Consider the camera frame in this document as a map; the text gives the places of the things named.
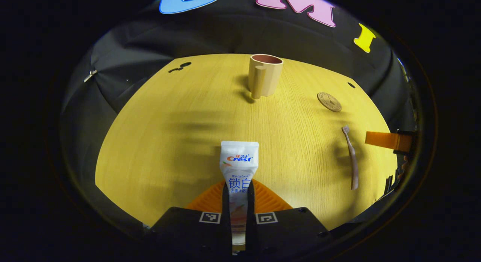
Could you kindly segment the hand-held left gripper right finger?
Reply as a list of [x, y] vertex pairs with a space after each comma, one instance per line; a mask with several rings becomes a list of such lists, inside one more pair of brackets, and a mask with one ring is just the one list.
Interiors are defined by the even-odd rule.
[[330, 243], [331, 233], [307, 207], [293, 208], [259, 181], [251, 182], [246, 256], [301, 257]]

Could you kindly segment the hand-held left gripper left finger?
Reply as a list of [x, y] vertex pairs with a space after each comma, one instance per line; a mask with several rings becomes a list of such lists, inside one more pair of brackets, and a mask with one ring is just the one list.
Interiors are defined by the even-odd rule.
[[186, 208], [170, 207], [151, 226], [149, 242], [179, 255], [230, 255], [225, 182], [212, 185]]

